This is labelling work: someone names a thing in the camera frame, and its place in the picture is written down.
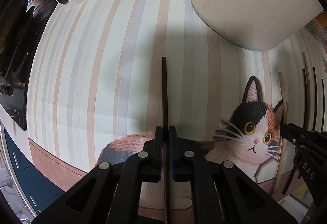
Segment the blue cabinet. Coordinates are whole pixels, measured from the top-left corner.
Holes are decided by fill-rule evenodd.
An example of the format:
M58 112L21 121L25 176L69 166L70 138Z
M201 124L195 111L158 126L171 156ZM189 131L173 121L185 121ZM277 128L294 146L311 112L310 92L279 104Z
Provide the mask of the blue cabinet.
M4 130L5 146L14 175L27 201L36 214L40 214L65 191L47 179L19 150L6 130Z

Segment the striped cat placemat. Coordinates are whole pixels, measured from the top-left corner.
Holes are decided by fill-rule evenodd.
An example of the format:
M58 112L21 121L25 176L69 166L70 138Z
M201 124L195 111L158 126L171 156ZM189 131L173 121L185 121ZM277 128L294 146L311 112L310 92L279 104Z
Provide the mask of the striped cat placemat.
M321 127L323 43L301 29L270 51L240 48L215 33L190 0L84 0L57 6L34 57L27 130L34 165L63 190L91 170L103 148L161 124L162 57L168 65L169 121L180 137L209 140L256 76L264 101L288 96L288 121L304 121L303 57L310 79L310 128Z

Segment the black stovetop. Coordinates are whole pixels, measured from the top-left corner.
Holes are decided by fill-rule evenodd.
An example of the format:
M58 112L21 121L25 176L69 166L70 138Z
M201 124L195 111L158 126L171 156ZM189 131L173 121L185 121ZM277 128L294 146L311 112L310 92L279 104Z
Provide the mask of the black stovetop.
M1 105L22 130L33 59L56 6L56 0L13 0L1 19Z

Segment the clear plastic container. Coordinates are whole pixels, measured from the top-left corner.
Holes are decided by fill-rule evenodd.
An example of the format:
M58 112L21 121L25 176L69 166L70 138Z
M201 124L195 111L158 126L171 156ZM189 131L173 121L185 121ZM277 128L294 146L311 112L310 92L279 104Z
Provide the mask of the clear plastic container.
M326 47L327 41L327 14L325 11L321 12L320 15L312 19L304 27L314 39L320 41Z

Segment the black chopstick far right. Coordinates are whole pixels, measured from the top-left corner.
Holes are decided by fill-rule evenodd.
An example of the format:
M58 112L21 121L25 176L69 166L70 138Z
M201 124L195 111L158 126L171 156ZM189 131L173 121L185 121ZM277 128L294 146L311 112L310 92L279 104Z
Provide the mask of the black chopstick far right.
M322 90L322 99L321 99L321 127L320 131L324 130L324 121L325 121L325 87L324 87L324 79L321 79L321 90Z

